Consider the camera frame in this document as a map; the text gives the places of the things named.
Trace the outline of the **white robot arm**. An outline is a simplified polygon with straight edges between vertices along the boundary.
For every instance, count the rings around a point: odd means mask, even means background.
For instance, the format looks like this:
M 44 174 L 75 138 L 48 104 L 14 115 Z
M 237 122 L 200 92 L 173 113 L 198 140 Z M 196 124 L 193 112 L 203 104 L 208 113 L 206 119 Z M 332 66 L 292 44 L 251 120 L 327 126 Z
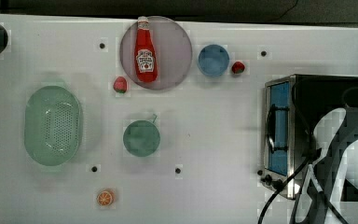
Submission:
M 358 108 L 327 113 L 313 136 L 320 155 L 307 167 L 290 224 L 358 224 L 343 201 L 346 183 L 358 190 Z

